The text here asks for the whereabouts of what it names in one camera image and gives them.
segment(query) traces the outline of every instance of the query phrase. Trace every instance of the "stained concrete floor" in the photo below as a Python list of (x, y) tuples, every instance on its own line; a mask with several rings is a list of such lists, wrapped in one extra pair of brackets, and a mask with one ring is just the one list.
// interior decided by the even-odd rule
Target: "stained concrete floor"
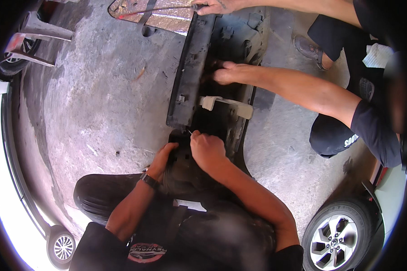
[[(165, 116), (185, 40), (166, 31), (144, 38), (135, 24), (110, 17), (108, 5), (81, 0), (56, 10), (50, 22), (75, 31), (75, 36), (71, 42), (41, 43), (36, 55), (55, 59), (56, 66), (29, 64), (19, 96), (15, 130), (29, 188), (44, 211), (77, 240), (89, 219), (74, 204), (76, 181), (91, 173), (138, 173), (167, 142)], [(280, 14), (275, 18), (288, 23), (285, 28), (272, 26), (269, 42), (286, 47), (283, 57), (274, 57), (280, 51), (269, 46), (263, 65), (302, 70), (345, 87), (349, 75), (343, 53), (324, 73), (290, 41), (306, 35), (317, 15), (275, 12)], [(244, 146), (250, 173), (286, 203), (300, 238), (338, 185), (358, 179), (353, 168), (365, 166), (362, 161), (370, 155), (359, 140), (332, 159), (321, 158), (309, 145), (316, 116), (258, 90)]]

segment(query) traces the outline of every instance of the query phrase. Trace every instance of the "white cloth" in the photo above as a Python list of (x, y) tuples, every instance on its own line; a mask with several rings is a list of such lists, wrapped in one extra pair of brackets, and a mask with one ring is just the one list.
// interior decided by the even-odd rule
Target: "white cloth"
[(366, 57), (362, 60), (368, 68), (385, 68), (394, 51), (391, 47), (379, 43), (366, 46)]

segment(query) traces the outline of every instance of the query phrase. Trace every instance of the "tattoo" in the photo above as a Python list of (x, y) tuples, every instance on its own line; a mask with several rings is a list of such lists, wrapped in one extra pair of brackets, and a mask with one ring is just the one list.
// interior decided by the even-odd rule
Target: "tattoo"
[(217, 0), (217, 2), (219, 2), (220, 5), (222, 5), (222, 8), (223, 8), (223, 9), (227, 9), (226, 6), (225, 6), (225, 4), (223, 4), (223, 2), (222, 2), (221, 0)]

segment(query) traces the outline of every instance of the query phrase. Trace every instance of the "black plastic panel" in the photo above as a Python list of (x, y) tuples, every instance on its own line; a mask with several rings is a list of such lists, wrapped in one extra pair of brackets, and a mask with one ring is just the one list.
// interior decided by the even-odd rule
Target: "black plastic panel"
[(193, 15), (170, 96), (167, 126), (184, 131), (191, 125), (215, 20), (214, 14)]

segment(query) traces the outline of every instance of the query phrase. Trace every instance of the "white plastic bracket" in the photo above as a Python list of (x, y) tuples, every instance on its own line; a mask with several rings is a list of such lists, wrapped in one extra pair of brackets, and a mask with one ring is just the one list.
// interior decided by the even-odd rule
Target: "white plastic bracket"
[(250, 120), (253, 116), (253, 106), (239, 102), (237, 100), (229, 100), (220, 96), (200, 96), (199, 105), (201, 105), (206, 110), (212, 111), (214, 108), (214, 103), (216, 101), (234, 105), (237, 107), (237, 115)]

